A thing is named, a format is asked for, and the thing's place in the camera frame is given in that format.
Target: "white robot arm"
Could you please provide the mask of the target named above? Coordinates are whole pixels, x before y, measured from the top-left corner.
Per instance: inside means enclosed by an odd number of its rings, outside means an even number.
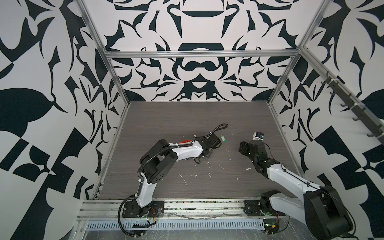
[[[175,163],[179,160],[194,159],[194,158],[200,157],[203,153],[203,147],[201,146],[201,144],[198,141],[191,142],[191,144],[192,144],[191,146],[183,147],[183,145],[186,145],[186,144],[169,143],[169,146],[178,146],[178,148],[171,149],[171,151],[173,151],[174,154],[176,154],[177,158],[169,161],[169,163],[167,165],[164,165],[164,164],[163,165],[165,167],[168,167],[168,170],[169,170],[170,167],[173,166],[173,163]],[[149,205],[152,202],[153,192],[155,191],[157,183],[160,180],[164,179],[164,177],[166,176],[167,173],[168,172],[165,173],[165,171],[159,171],[159,173],[155,174],[155,176],[150,176],[151,181],[148,181],[147,176],[144,172],[140,173],[142,178],[139,179],[140,186],[139,186],[139,190],[137,191],[137,193],[135,193],[135,196],[138,197],[136,199],[136,201],[141,208]]]
[[[159,181],[164,179],[175,162],[183,159],[194,159],[200,163],[201,159],[207,159],[213,149],[221,146],[220,139],[214,134],[215,131],[228,127],[228,124],[220,124],[208,135],[196,137],[192,140],[180,143],[168,143],[165,139],[158,141],[140,159],[140,168],[137,176],[140,178],[139,189],[132,198],[135,201],[129,206],[132,215],[142,217],[151,207],[153,192]]]
[[[337,191],[331,186],[322,187],[310,182],[269,158],[263,135],[255,132],[249,143],[240,143],[239,152],[249,157],[257,172],[282,185],[296,198],[271,190],[262,194],[260,209],[263,212],[283,212],[299,220],[319,240],[332,239],[352,230],[351,219]]]

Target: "black pattern shape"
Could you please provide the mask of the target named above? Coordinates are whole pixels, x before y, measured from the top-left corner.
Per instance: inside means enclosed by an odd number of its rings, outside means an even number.
[[[105,38],[107,39],[107,45],[105,45],[105,49],[107,49],[108,51],[118,51],[117,49],[113,49],[111,47],[117,42],[117,40],[125,37],[124,33],[122,31],[121,22],[122,22],[122,20],[119,21],[118,29],[114,35],[105,36]]]
[[[88,194],[88,190],[91,190],[93,188],[94,184],[90,185],[89,187],[87,187],[85,189],[85,198],[88,200],[89,199],[89,194]]]
[[[356,49],[356,47],[353,47],[353,54],[352,54],[350,62],[356,64],[359,67],[359,87],[360,87],[360,92],[356,95],[357,97],[359,97],[361,95],[361,93],[362,93],[362,90],[361,90],[361,75],[362,75],[362,69],[364,68],[365,63],[361,60],[361,58],[359,56],[359,53],[358,53],[358,50]]]
[[[325,186],[332,186],[331,181],[327,178],[327,176],[325,176],[324,173],[317,176],[317,178],[320,179],[320,181],[322,181]]]
[[[300,57],[296,66],[293,68],[293,73],[296,75],[300,82],[304,80],[307,69],[308,62],[304,58]]]
[[[252,100],[256,101],[256,100],[268,99],[271,96],[272,92],[273,92],[273,89],[268,89],[268,90],[266,90],[264,92],[261,92],[261,93],[257,94],[256,96],[254,96],[252,98]]]
[[[237,4],[232,4],[232,5],[227,4],[226,10],[228,10],[230,8],[234,8],[234,9],[236,9],[236,11],[233,14],[229,15],[229,16],[225,16],[225,18],[224,18],[224,25],[223,25],[223,32],[221,33],[221,37],[224,36],[224,34],[227,31],[228,26],[231,23],[232,19],[240,11],[240,8],[239,8],[239,6]]]
[[[29,143],[27,141],[20,138],[5,158],[0,162],[0,168],[8,171],[28,144]]]
[[[27,88],[0,91],[0,130],[22,137],[29,122],[44,116],[52,106],[62,109],[54,100],[50,102],[42,93]]]
[[[11,63],[7,67],[5,67],[2,71],[0,71],[0,79],[2,79],[8,73],[10,73],[13,67],[14,67],[14,65],[13,65],[13,63]]]
[[[27,163],[20,165],[13,171],[13,173],[34,182],[40,174],[50,171],[47,167],[47,162],[50,156],[37,147],[32,146],[29,150],[29,157],[34,164]],[[38,165],[43,165],[44,168],[40,170]]]
[[[275,22],[274,24],[272,24],[271,19],[269,18],[269,16],[267,14],[265,14],[263,12],[259,12],[259,14],[263,18],[263,22],[268,24],[268,30],[264,33],[264,35],[262,37],[264,37],[273,26],[278,25],[279,23],[284,21],[284,20],[279,20],[279,21]]]
[[[145,98],[142,97],[140,94],[137,94],[127,89],[125,89],[124,91],[130,101],[145,101]]]
[[[74,191],[73,197],[80,199],[81,188],[86,183],[86,181],[88,181],[88,179],[81,176],[79,182],[76,184],[76,189]]]
[[[378,118],[384,119],[383,99],[384,89],[377,90],[366,97],[362,102],[371,110]]]
[[[319,46],[323,46],[327,49],[327,57],[322,61],[322,63],[325,63],[331,57],[330,51],[332,44],[329,44],[329,42],[331,41],[331,38],[334,38],[333,60],[335,62],[336,68],[338,68],[336,60],[337,44],[339,41],[341,28],[343,26],[343,20],[347,17],[351,9],[347,7],[345,0],[335,0],[334,3],[338,4],[340,6],[340,9],[335,14],[324,18],[321,21],[319,27],[325,28],[326,31],[319,43]]]
[[[369,37],[371,38],[372,41],[372,53],[371,56],[373,55],[373,52],[375,51],[375,43],[378,43],[382,47],[384,47],[384,37],[379,36],[377,34],[377,26],[373,24],[372,22],[365,20],[365,19],[359,19],[358,21],[363,25],[363,27],[366,29]]]
[[[33,45],[41,41],[45,31],[52,22],[53,18],[47,18],[41,21],[37,25],[37,34],[33,35],[28,26],[28,20],[25,19],[21,30],[20,42],[15,49],[8,49],[2,40],[0,39],[0,51],[12,62],[16,61],[21,55],[23,55]]]
[[[80,89],[79,86],[76,84],[76,82],[73,80],[73,78],[70,76],[67,81],[65,82],[65,86],[67,86],[68,90],[71,92],[73,99],[74,99],[74,104],[76,107],[75,110],[75,115],[77,114],[77,99],[76,95],[74,94],[74,91],[76,88]]]
[[[45,11],[49,11],[49,9],[43,8],[39,5],[34,4],[33,2],[30,2],[29,0],[25,0],[25,3],[28,7],[29,15],[32,17],[33,20],[36,21],[36,17]]]
[[[148,8],[149,8],[149,5],[152,3],[152,2],[155,2],[156,0],[150,0],[149,3],[147,4],[140,4],[138,6],[134,6],[134,7],[122,7],[120,5],[116,5],[115,4],[115,9],[116,10],[138,10],[138,11],[148,11]]]
[[[248,31],[255,30],[255,22],[252,20],[251,13],[247,10],[248,14]]]
[[[25,236],[31,239],[44,238],[45,225],[53,210],[46,201],[47,190],[50,188],[61,193],[65,192],[66,185],[74,171],[64,165],[62,161],[69,156],[77,157],[87,143],[88,141],[83,135],[74,128],[52,167],[52,171],[56,175],[48,174],[11,239],[24,239]]]
[[[287,32],[286,21],[284,21],[284,24],[281,27],[281,30],[280,30],[280,33],[279,33],[279,37],[284,38],[287,41],[287,43],[291,46],[290,48],[285,48],[285,49],[296,49],[297,46],[295,44],[295,41],[296,41],[297,36],[298,35],[290,35]]]
[[[97,164],[97,168],[96,168],[95,173],[100,175],[100,172],[101,172],[101,158],[103,157],[103,154],[99,150],[97,150],[97,149],[96,149],[96,152],[97,152],[97,156],[98,156],[98,164]]]
[[[182,35],[182,32],[181,32],[181,17],[180,17],[180,16],[176,16],[176,15],[174,15],[173,13],[171,13],[170,10],[171,10],[172,8],[176,8],[176,9],[180,10],[180,3],[179,3],[178,5],[170,4],[170,5],[167,7],[167,12],[168,12],[168,14],[172,17],[173,22],[174,22],[175,25],[176,25],[177,31],[179,32],[179,35],[180,35],[180,37],[182,38],[183,35]]]
[[[74,128],[51,169],[56,175],[49,174],[46,179],[49,182],[49,188],[62,193],[65,192],[66,185],[74,171],[63,164],[62,161],[69,156],[78,157],[80,150],[87,143],[88,140]]]
[[[49,69],[51,71],[51,92],[53,91],[53,67],[60,62],[59,54],[57,53],[57,47],[53,52],[51,61],[48,63]]]
[[[257,9],[259,11],[263,11],[263,10],[288,10],[288,9],[291,9],[291,6],[292,6],[292,4],[288,4],[288,5],[284,5],[281,7],[273,7],[273,6],[267,5],[265,3],[260,4],[257,2],[257,0],[251,0],[251,1],[255,1],[257,3]]]
[[[155,16],[153,17],[151,23],[149,24],[148,30],[152,30],[152,31],[156,32],[156,19],[157,19],[157,15],[159,14],[159,12],[160,11],[156,11]]]

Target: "gray wood grain surface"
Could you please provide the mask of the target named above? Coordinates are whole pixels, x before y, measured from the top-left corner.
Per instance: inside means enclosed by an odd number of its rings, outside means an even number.
[[[238,152],[241,141],[250,141],[254,132],[261,131],[274,158],[296,172],[266,102],[132,102],[99,198],[124,199],[134,194],[139,185],[139,160],[158,140],[175,143],[192,139],[221,123],[229,127],[216,135],[223,134],[227,142],[201,164],[178,161],[157,184],[153,197],[251,198],[272,189],[292,196],[256,172],[251,160]]]

